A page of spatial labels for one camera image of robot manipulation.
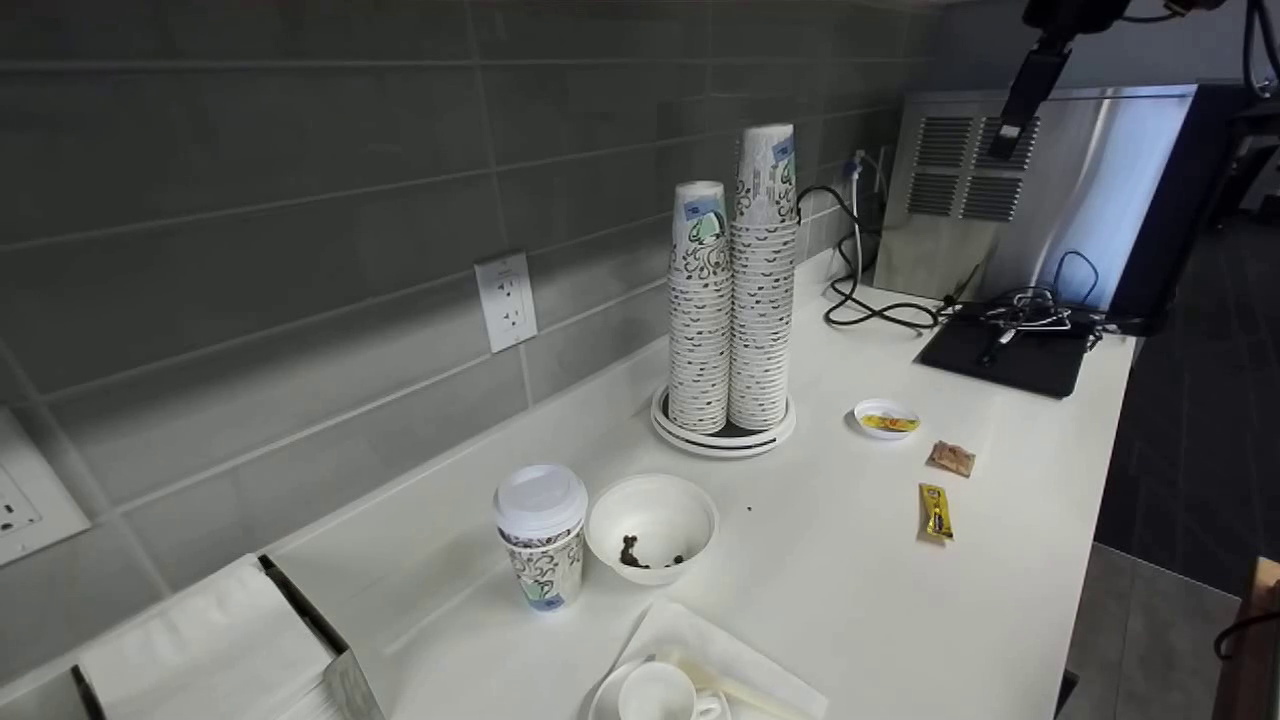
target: electrical outlet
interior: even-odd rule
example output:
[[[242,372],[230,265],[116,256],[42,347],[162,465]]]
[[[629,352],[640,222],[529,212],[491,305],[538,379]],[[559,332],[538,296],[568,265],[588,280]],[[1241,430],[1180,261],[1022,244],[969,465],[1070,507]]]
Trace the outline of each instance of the electrical outlet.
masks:
[[[85,533],[88,520],[12,411],[0,411],[0,564]]]
[[[491,352],[538,336],[534,283],[529,283],[524,256],[501,256],[491,265],[476,265],[476,290],[481,290],[481,307],[486,307],[486,328],[489,328]]]

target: white bowl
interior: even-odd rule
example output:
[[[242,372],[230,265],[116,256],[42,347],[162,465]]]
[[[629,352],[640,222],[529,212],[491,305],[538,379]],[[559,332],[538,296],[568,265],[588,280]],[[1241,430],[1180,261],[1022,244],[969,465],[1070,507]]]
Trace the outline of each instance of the white bowl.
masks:
[[[672,585],[713,544],[715,503],[680,476],[629,476],[611,484],[588,520],[588,550],[634,585]]]
[[[873,417],[894,417],[894,421],[904,421],[908,430],[877,430]],[[865,434],[873,439],[908,439],[921,434],[921,411],[913,411],[901,401],[859,401],[851,408],[851,424],[858,424],[858,434]]]

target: cable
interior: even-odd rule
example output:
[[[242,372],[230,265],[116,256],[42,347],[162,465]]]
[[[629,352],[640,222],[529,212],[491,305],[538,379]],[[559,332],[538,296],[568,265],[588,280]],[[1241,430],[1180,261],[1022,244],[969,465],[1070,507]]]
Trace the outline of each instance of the cable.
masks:
[[[837,296],[837,305],[826,311],[826,323],[833,328],[851,328],[851,323],[895,323],[895,328],[908,328],[908,332],[927,332],[942,323],[945,307],[927,307],[927,305],[913,305],[913,300],[895,300],[895,305],[870,305],[858,296],[859,290],[859,265],[865,265],[865,229],[859,229],[859,216],[851,212],[851,206],[833,189],[833,183],[811,183],[796,198],[796,206],[803,206],[808,198],[833,198],[850,222],[850,234],[837,239],[837,256],[844,261],[844,271],[850,276],[837,276],[829,283],[829,293]]]
[[[1237,624],[1228,624],[1226,632],[1216,632],[1213,654],[1216,662],[1232,662],[1237,654],[1228,650],[1237,637],[1243,637],[1253,624],[1275,624],[1280,613],[1261,613],[1261,615],[1243,615]]]
[[[1243,42],[1241,42],[1241,78],[1243,86],[1263,98],[1263,86],[1253,79],[1253,44],[1263,44],[1263,56],[1274,64],[1274,86],[1280,78],[1280,48],[1275,48],[1275,23],[1274,7],[1263,0],[1243,0]]]
[[[1190,12],[1166,12],[1166,18],[1122,18],[1122,23],[1168,23],[1168,21],[1185,21]]]
[[[1080,261],[1092,276],[1090,276],[1090,293],[1074,305],[1074,311],[1078,307],[1083,307],[1090,300],[1092,300],[1092,293],[1095,293],[1095,283],[1106,280],[1106,271],[1083,256],[1083,253],[1078,253],[1078,247],[1070,247],[1061,261],[1056,261],[1056,267],[1054,267],[1054,296],[1061,300],[1066,296],[1066,267],[1070,267],[1070,261]]]

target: gray tile backsplash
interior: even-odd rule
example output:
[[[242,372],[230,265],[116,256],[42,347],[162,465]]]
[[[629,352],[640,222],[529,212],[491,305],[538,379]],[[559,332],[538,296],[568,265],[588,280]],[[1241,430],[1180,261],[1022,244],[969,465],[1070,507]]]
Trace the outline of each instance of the gray tile backsplash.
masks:
[[[476,0],[476,42],[491,60],[702,60],[710,7],[683,0]]]
[[[486,170],[470,67],[9,73],[0,127],[0,244]]]
[[[600,307],[618,296],[629,296],[660,280],[672,265],[667,244],[672,244],[672,222],[649,222],[588,244],[568,244],[568,247],[534,256],[538,319],[546,328],[565,323],[588,307]]]
[[[162,589],[129,556],[122,520],[52,544],[0,574],[0,675],[12,679],[32,666],[96,637],[102,627],[162,600]]]
[[[489,352],[472,280],[52,401],[122,503]]]
[[[486,86],[506,163],[710,133],[692,64],[522,64],[489,67]]]
[[[658,341],[672,183],[766,119],[833,181],[933,18],[0,3],[0,404],[94,518],[0,568],[0,683]],[[546,332],[489,358],[472,265],[509,247]]]
[[[42,244],[0,265],[0,328],[42,390],[70,390],[457,276],[501,247],[486,181]]]
[[[74,672],[37,683],[27,697],[0,706],[6,720],[94,720]]]
[[[164,579],[189,585],[522,408],[529,408],[522,358],[506,352],[282,452],[162,496],[129,520]]]
[[[549,401],[667,332],[667,283],[529,341],[529,391]]]

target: appliance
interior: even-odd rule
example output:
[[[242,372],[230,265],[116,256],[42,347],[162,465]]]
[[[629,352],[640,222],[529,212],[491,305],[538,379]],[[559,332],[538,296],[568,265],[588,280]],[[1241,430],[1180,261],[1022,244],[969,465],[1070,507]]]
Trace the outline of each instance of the appliance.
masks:
[[[988,163],[993,98],[915,98],[877,283],[977,300],[921,365],[1070,395],[1101,323],[1156,332],[1209,229],[1243,105],[1243,87],[1197,86],[1056,92],[1031,148]]]
[[[1039,42],[1014,78],[1010,102],[1001,107],[1001,127],[988,139],[988,157],[1010,162],[1017,152],[1026,133],[1038,125],[1038,107],[1070,67],[1078,37],[1108,34],[1118,21],[1166,23],[1166,21],[1180,21],[1193,7],[1221,7],[1221,3],[1226,0],[1166,0],[1166,18],[1123,18],[1128,0],[1030,0],[1026,23],[1039,28]],[[1249,23],[1263,23],[1263,44],[1274,48],[1274,37],[1268,37],[1274,18],[1261,0],[1249,0]]]

